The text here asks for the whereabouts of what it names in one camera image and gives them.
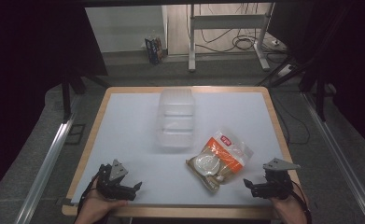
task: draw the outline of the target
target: metal frame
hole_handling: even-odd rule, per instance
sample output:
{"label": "metal frame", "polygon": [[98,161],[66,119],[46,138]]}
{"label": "metal frame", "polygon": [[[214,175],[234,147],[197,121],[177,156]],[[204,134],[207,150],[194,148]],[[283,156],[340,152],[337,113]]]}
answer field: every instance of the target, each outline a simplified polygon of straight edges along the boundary
{"label": "metal frame", "polygon": [[217,15],[217,16],[194,16],[194,5],[190,5],[190,50],[189,50],[189,71],[196,70],[196,52],[194,43],[194,31],[205,29],[260,29],[258,40],[254,43],[254,49],[258,55],[263,71],[270,71],[266,57],[261,46],[266,35],[274,3],[271,3],[263,15]]}

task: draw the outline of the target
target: stacked plastic container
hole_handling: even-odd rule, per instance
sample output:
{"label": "stacked plastic container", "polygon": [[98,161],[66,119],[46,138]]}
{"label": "stacked plastic container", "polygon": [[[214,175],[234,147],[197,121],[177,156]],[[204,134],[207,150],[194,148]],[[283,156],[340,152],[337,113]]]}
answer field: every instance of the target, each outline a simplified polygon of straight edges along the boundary
{"label": "stacked plastic container", "polygon": [[166,89],[161,93],[156,135],[160,147],[191,147],[194,131],[194,98],[190,89]]}

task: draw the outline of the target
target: snack bag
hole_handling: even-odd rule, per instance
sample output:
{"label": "snack bag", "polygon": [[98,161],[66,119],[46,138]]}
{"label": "snack bag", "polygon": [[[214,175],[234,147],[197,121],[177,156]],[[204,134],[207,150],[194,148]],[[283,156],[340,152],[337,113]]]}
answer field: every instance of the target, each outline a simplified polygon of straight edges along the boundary
{"label": "snack bag", "polygon": [[244,168],[253,151],[231,133],[217,131],[205,144],[202,152],[186,161],[205,186],[217,192],[221,184]]}

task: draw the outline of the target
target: aluminum rail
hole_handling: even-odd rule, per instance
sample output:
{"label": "aluminum rail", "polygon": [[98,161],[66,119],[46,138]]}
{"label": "aluminum rail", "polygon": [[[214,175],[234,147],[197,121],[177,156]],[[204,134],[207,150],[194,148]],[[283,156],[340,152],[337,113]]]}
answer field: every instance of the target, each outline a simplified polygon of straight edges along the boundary
{"label": "aluminum rail", "polygon": [[48,154],[46,155],[46,158],[44,159],[43,164],[36,175],[35,181],[31,186],[30,191],[28,192],[28,195],[25,198],[25,201],[22,204],[21,210],[18,213],[14,223],[30,223],[37,204],[39,203],[40,197],[42,196],[43,190],[48,184],[49,177],[58,159],[58,156],[60,155],[60,151],[63,148],[63,143],[65,142],[66,136],[68,135],[68,132],[74,123],[77,107],[81,101],[81,98],[81,95],[74,97],[71,105],[71,117],[66,123],[61,124],[58,132],[56,133]]}
{"label": "aluminum rail", "polygon": [[353,192],[360,208],[362,209],[363,214],[365,215],[365,187],[359,181],[356,173],[345,157],[343,150],[340,148],[336,139],[333,137],[328,125],[326,122],[323,122],[319,115],[315,110],[315,102],[310,94],[302,93],[302,97],[307,103],[307,107],[310,110],[310,113],[319,128],[333,158],[336,160],[337,165],[339,166],[345,181],[348,184],[348,187]]}

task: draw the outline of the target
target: wooden table frame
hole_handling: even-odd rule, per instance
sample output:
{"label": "wooden table frame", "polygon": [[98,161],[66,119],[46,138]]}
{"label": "wooden table frame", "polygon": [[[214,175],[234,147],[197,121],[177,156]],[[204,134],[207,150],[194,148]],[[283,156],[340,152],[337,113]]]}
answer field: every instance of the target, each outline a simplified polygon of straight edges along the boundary
{"label": "wooden table frame", "polygon": [[[89,139],[84,148],[80,162],[77,166],[75,176],[66,195],[67,199],[72,199],[77,189],[77,184],[83,175],[87,161],[91,154],[95,138],[100,129],[107,103],[112,93],[157,93],[165,88],[181,88],[181,87],[112,87],[107,89],[103,102],[97,113],[94,124],[92,125]],[[192,92],[261,92],[264,102],[269,111],[270,119],[274,126],[275,135],[277,137],[281,153],[285,161],[292,162],[287,143],[279,125],[278,118],[275,114],[274,106],[269,92],[264,87],[215,87],[215,86],[194,86],[183,87],[190,88]],[[289,171],[291,179],[299,183],[299,178],[295,171]],[[77,206],[63,206],[63,213],[67,216],[75,216],[77,214]],[[116,217],[183,217],[183,218],[245,218],[245,219],[277,219],[277,215],[271,206],[236,206],[236,207],[202,207],[202,206],[147,206],[131,204],[121,207],[115,211],[113,216]]]}

